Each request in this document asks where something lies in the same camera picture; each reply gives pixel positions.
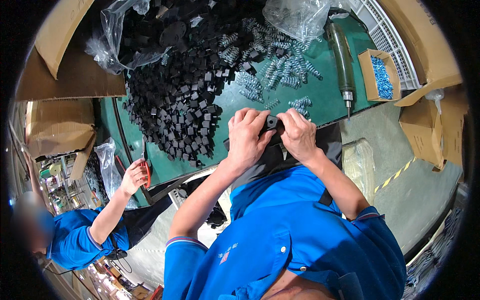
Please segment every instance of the red scissors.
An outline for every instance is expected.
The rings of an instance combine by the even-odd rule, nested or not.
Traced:
[[[144,188],[148,188],[148,187],[150,187],[150,168],[149,168],[148,162],[147,162],[147,159],[148,159],[148,156],[147,156],[147,139],[146,139],[145,135],[143,136],[142,140],[143,140],[142,157],[145,159],[145,161],[142,162],[140,164],[140,166],[143,166],[147,169],[147,183],[144,184]]]

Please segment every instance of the concrete floor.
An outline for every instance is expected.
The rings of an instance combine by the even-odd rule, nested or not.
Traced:
[[[390,102],[354,116],[350,124],[341,123],[343,144],[365,138],[372,147],[375,186],[383,184],[414,157],[398,124],[399,113],[400,108]],[[375,194],[374,205],[385,214],[386,223],[404,254],[443,211],[461,175],[461,168],[451,163],[440,173],[432,172],[432,167],[416,159],[398,178]],[[163,284],[165,243],[175,211],[171,205],[154,223],[152,232],[128,251],[127,261],[133,272],[126,276],[133,283],[145,282],[152,288]]]

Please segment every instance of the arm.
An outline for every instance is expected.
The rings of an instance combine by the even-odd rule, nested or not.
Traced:
[[[50,208],[45,203],[43,192],[40,189],[40,182],[38,181],[38,174],[35,173],[33,160],[26,152],[23,152],[23,154],[25,157],[25,161],[27,162],[28,175],[30,177],[30,183],[32,184],[32,191],[38,194],[38,196],[40,197],[39,200],[42,202],[42,206],[45,206],[48,210],[50,210]]]
[[[269,113],[268,110],[259,112],[244,108],[230,119],[228,157],[180,206],[173,217],[169,239],[178,236],[197,238],[198,228],[207,220],[221,193],[258,161],[275,133],[269,131],[258,137]]]
[[[280,133],[285,148],[325,185],[348,220],[370,206],[358,187],[315,145],[315,124],[293,108],[277,115],[285,130]]]
[[[128,167],[119,189],[93,221],[90,234],[98,244],[105,242],[108,235],[118,224],[130,197],[135,194],[141,185],[147,183],[146,169],[140,166],[143,161],[144,159],[140,158]]]

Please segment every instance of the sleeve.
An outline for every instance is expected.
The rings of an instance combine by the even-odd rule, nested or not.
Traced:
[[[163,298],[183,300],[190,283],[208,248],[196,239],[176,237],[165,249],[165,289]]]
[[[375,244],[390,266],[392,278],[395,278],[397,283],[396,288],[403,292],[407,280],[405,259],[392,231],[385,223],[385,215],[380,215],[375,207],[369,206],[351,223]]]
[[[95,259],[101,252],[108,253],[92,238],[90,226],[81,226],[72,230],[60,242],[62,258],[74,269],[83,268]]]

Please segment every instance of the green work mat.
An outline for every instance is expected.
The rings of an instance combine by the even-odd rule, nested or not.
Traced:
[[[348,45],[353,57],[353,71],[355,75],[356,98],[353,103],[353,112],[368,108],[375,105],[377,102],[367,101],[365,93],[365,85],[363,83],[363,76],[360,69],[360,64],[357,55],[364,50],[376,49],[375,44],[370,37],[365,33],[363,28],[352,18],[335,19],[335,22],[342,26],[343,31],[347,37]],[[332,121],[344,118],[347,115],[347,109],[338,89],[338,78],[335,65],[335,58],[333,51],[329,48],[326,40],[318,42],[314,40],[309,51],[305,54],[305,59],[312,62],[315,68],[320,71],[324,79],[319,81],[312,75],[308,76],[308,84],[302,84],[302,87],[295,90],[289,87],[279,85],[276,91],[264,91],[263,97],[265,103],[252,102],[239,94],[241,86],[234,81],[230,85],[225,84],[225,88],[220,96],[216,96],[214,103],[222,108],[222,113],[218,118],[213,142],[215,144],[213,157],[199,155],[198,158],[202,161],[205,167],[217,164],[222,159],[227,157],[227,150],[223,146],[223,141],[228,138],[228,121],[235,112],[244,107],[255,108],[258,110],[265,110],[265,105],[269,102],[278,99],[280,104],[271,109],[272,115],[280,112],[285,112],[288,108],[288,102],[299,99],[303,96],[308,96],[313,103],[312,107],[307,108],[310,113],[310,118],[317,126],[321,126]],[[261,63],[254,63],[253,66],[259,71],[269,60],[264,60]],[[120,118],[123,125],[123,130],[129,144],[133,146],[132,157],[138,159],[142,152],[142,133],[138,130],[138,125],[132,124],[129,121],[127,111],[123,110],[121,103],[126,101],[127,97],[119,98],[117,106],[120,112]],[[102,121],[104,126],[117,145],[117,152],[124,164],[128,164],[125,151],[122,149],[121,139],[118,133],[118,127],[115,116],[111,107],[111,98],[104,98],[101,101]],[[152,178],[151,185],[160,184],[171,179],[180,177],[182,175],[198,171],[197,168],[190,167],[188,162],[169,161],[167,154],[158,149],[158,146],[153,143],[147,145],[148,157],[152,162]],[[143,198],[140,192],[137,192],[137,199],[139,196]]]

